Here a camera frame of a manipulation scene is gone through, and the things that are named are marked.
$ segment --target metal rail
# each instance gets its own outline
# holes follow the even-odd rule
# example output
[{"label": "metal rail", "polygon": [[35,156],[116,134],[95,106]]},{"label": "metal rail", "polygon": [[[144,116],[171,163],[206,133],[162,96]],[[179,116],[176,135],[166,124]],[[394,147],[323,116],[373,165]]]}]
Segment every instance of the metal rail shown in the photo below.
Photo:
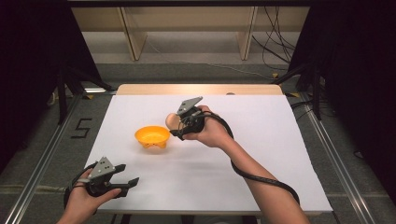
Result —
[{"label": "metal rail", "polygon": [[[301,92],[301,96],[303,101],[309,100],[309,97],[305,92]],[[359,220],[361,221],[361,223],[375,224],[375,219],[371,214],[366,201],[363,199],[360,191],[355,185],[355,182],[352,180],[347,168],[341,160],[340,155],[338,154],[334,144],[332,143],[332,139],[327,134],[323,123],[320,120],[316,119],[316,116],[311,112],[311,108],[308,105],[305,106],[305,110],[308,113],[308,116],[315,128],[315,131],[317,132],[318,137],[323,147],[325,148],[330,161],[332,162],[332,167],[337,173],[338,178],[340,179],[340,182],[344,187],[344,190],[346,191],[346,195],[352,203],[352,206],[355,209]]]},{"label": "metal rail", "polygon": [[56,151],[57,146],[61,142],[62,136],[64,134],[64,130],[67,127],[70,118],[75,111],[79,100],[81,99],[80,95],[74,95],[73,100],[69,106],[69,113],[67,114],[64,122],[59,124],[56,128],[53,136],[49,140],[46,149],[44,150],[43,154],[35,169],[33,170],[32,175],[30,176],[29,180],[27,181],[26,185],[21,192],[20,197],[12,206],[10,213],[8,214],[8,218],[6,223],[7,224],[14,224],[20,223],[21,219],[29,205],[30,201],[32,201],[33,196],[35,195],[35,189],[38,186],[40,180],[42,179],[44,173],[47,170],[48,165],[53,157],[53,154]]}]

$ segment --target right hand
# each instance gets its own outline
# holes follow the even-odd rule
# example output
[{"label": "right hand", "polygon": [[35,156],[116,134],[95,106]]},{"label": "right hand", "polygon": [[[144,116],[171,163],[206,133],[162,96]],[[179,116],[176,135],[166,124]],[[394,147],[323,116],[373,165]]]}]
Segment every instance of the right hand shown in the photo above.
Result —
[{"label": "right hand", "polygon": [[[208,106],[197,106],[202,111],[210,111]],[[186,140],[198,140],[208,147],[222,148],[224,143],[232,140],[228,135],[226,129],[217,120],[212,118],[205,118],[205,126],[200,133],[187,133],[183,135]]]}]

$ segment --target yellow bowl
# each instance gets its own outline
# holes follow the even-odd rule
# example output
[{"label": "yellow bowl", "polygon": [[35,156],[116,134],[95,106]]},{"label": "yellow bowl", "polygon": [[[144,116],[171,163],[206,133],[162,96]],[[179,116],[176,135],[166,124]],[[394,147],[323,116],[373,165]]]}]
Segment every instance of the yellow bowl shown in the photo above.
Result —
[{"label": "yellow bowl", "polygon": [[164,148],[169,136],[169,131],[161,126],[147,126],[137,130],[134,134],[134,137],[144,148],[152,146]]}]

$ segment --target white tabletop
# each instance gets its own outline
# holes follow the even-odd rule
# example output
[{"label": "white tabletop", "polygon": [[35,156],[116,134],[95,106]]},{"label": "white tabletop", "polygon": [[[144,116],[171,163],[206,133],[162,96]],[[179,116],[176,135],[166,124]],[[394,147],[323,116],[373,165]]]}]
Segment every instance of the white tabletop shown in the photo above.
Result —
[{"label": "white tabletop", "polygon": [[[113,184],[140,177],[127,197],[105,203],[101,212],[151,214],[258,214],[244,179],[217,148],[171,136],[166,149],[143,149],[134,133],[161,125],[184,100],[198,95],[116,95],[106,112],[87,164],[106,156],[126,164]],[[280,181],[293,187],[307,213],[332,208],[306,152],[290,105],[283,95],[204,95],[225,119],[236,141]]]}]

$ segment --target cable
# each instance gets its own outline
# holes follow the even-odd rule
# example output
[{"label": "cable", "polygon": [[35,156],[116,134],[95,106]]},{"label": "cable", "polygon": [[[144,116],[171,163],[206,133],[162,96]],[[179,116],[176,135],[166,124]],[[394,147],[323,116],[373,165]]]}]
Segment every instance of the cable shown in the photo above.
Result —
[{"label": "cable", "polygon": [[[190,117],[193,117],[194,119],[204,119],[204,118],[212,118],[212,119],[215,119],[215,120],[217,120],[217,121],[226,129],[228,135],[230,135],[231,138],[233,138],[233,132],[231,131],[231,128],[230,128],[230,126],[228,125],[228,123],[227,123],[224,119],[222,119],[220,116],[214,114],[213,112],[210,112],[210,111],[202,111],[202,115],[188,116],[188,117],[186,117],[186,118],[184,118],[184,119],[190,119]],[[282,188],[282,189],[287,190],[287,191],[293,196],[293,198],[296,200],[296,202],[297,202],[298,204],[300,204],[300,199],[299,199],[299,197],[298,197],[297,192],[296,192],[292,187],[290,187],[289,185],[287,185],[287,184],[285,184],[285,183],[282,183],[282,182],[280,182],[280,181],[278,181],[278,180],[274,180],[274,179],[270,179],[270,178],[266,178],[266,177],[262,177],[262,176],[258,176],[258,175],[251,175],[251,174],[248,174],[248,173],[246,173],[246,172],[240,170],[240,169],[233,163],[233,161],[231,161],[231,165],[232,165],[232,167],[233,167],[233,170],[234,170],[237,174],[241,175],[242,177],[244,177],[244,178],[246,178],[246,179],[250,179],[250,180],[254,180],[254,181],[259,181],[259,182],[262,182],[262,183],[264,183],[264,184],[269,184],[269,185],[276,186],[276,187],[279,187],[279,188]]]},{"label": "cable", "polygon": [[295,103],[295,104],[290,105],[290,107],[293,110],[293,109],[297,108],[300,105],[308,105],[310,103],[312,103],[312,100]]},{"label": "cable", "polygon": [[[163,56],[163,53],[162,53],[162,52],[160,52],[157,48],[155,48],[148,40],[146,40],[146,41],[148,42],[148,44],[149,44],[155,51],[157,51],[157,53],[159,53],[159,54],[161,55],[161,57],[163,57],[163,59],[164,59],[166,62],[168,62],[168,63],[189,63],[189,62],[182,62],[182,61],[178,62],[178,61],[171,61],[171,60],[168,60],[167,58],[165,58],[165,57]],[[225,65],[219,65],[219,64],[214,64],[214,63],[189,63],[189,64],[205,64],[205,65],[209,65],[209,66],[213,66],[213,67],[231,69],[231,70],[234,70],[234,71],[240,72],[240,73],[245,73],[245,74],[250,74],[250,75],[256,75],[256,76],[263,77],[263,78],[269,79],[269,80],[275,80],[275,78],[266,77],[265,75],[262,75],[262,74],[260,74],[260,73],[242,71],[242,70],[239,70],[239,69],[236,69],[236,68],[233,68],[233,67],[230,67],[230,66],[225,66]]]},{"label": "cable", "polygon": [[296,119],[296,121],[299,120],[300,118],[302,118],[304,115],[308,114],[308,112],[311,112],[312,110],[313,110],[313,109],[309,109],[309,110],[305,111],[300,117],[298,117],[298,118]]},{"label": "cable", "polygon": [[[280,32],[280,24],[279,24],[279,17],[278,17],[279,16],[279,7],[275,7],[275,9],[276,9],[276,19],[275,19],[275,21],[273,21],[268,13],[267,7],[264,7],[265,13],[267,14],[268,20],[270,21],[271,26],[272,26],[271,34],[268,35],[268,32],[265,32],[268,35],[268,39],[264,46],[266,47],[266,45],[270,39],[273,40],[276,44],[278,44],[279,46],[282,47],[282,49],[285,53],[285,56],[287,58],[287,61],[288,61],[288,63],[290,63],[291,55],[290,55],[288,49],[294,50],[295,47],[282,36],[282,34]],[[272,38],[272,33],[276,33],[280,43],[276,42]]]},{"label": "cable", "polygon": [[337,214],[334,212],[334,209],[332,210],[332,215],[334,216],[335,221],[337,222],[337,224],[340,224],[341,221],[340,221],[340,219],[338,218]]},{"label": "cable", "polygon": [[263,49],[265,49],[265,50],[267,50],[267,51],[270,51],[272,54],[274,54],[278,59],[282,60],[283,62],[289,63],[286,59],[282,58],[282,57],[281,57],[280,55],[278,55],[277,53],[275,53],[275,52],[273,52],[272,50],[270,50],[270,49],[268,49],[267,47],[265,47],[262,43],[260,43],[260,42],[256,39],[256,37],[254,37],[254,35],[253,35],[252,37],[253,37],[253,39],[254,39],[260,46],[262,46]]}]

